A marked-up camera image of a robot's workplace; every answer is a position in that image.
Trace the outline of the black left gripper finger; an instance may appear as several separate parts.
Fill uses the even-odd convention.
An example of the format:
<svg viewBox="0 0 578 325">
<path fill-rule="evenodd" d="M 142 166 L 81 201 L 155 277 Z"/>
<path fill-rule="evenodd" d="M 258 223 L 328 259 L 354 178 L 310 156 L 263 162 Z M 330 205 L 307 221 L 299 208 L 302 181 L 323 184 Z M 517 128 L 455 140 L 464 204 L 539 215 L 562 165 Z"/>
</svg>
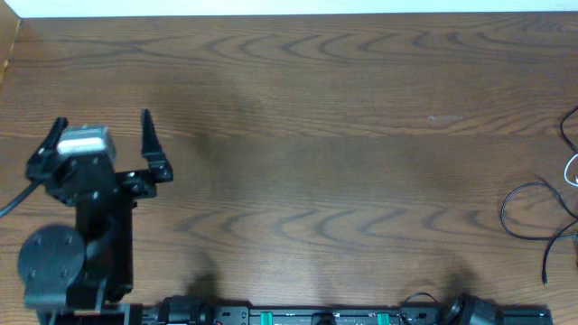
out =
<svg viewBox="0 0 578 325">
<path fill-rule="evenodd" d="M 141 155 L 146 159 L 148 170 L 153 175 L 154 181 L 156 183 L 173 181 L 173 169 L 157 137 L 149 109 L 142 111 L 141 125 Z"/>
<path fill-rule="evenodd" d="M 57 145 L 67 126 L 66 117 L 55 119 L 50 132 L 26 163 L 25 177 L 29 181 L 46 180 L 59 167 L 61 163 Z"/>
</svg>

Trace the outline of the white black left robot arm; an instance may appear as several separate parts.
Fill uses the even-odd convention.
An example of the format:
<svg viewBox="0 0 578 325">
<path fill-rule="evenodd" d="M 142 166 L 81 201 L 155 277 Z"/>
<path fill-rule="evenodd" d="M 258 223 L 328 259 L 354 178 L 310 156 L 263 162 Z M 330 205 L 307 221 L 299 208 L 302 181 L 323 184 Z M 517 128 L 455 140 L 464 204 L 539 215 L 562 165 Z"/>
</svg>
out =
<svg viewBox="0 0 578 325">
<path fill-rule="evenodd" d="M 64 117 L 26 164 L 30 186 L 39 186 L 76 211 L 74 226 L 50 224 L 23 243 L 17 270 L 23 303 L 41 324 L 75 311 L 98 311 L 119 302 L 134 286 L 133 210 L 156 196 L 159 183 L 173 179 L 172 166 L 149 110 L 141 115 L 142 170 L 118 172 L 116 148 L 105 125 L 70 126 Z"/>
</svg>

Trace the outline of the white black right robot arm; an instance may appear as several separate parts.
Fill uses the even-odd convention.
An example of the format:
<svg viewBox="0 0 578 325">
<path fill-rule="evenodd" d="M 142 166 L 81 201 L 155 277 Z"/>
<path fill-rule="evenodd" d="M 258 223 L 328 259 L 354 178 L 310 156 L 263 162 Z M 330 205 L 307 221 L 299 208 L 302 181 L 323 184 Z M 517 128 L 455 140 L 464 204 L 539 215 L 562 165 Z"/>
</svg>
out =
<svg viewBox="0 0 578 325">
<path fill-rule="evenodd" d="M 442 320 L 447 325 L 502 325 L 504 317 L 496 305 L 462 293 L 444 310 Z"/>
</svg>

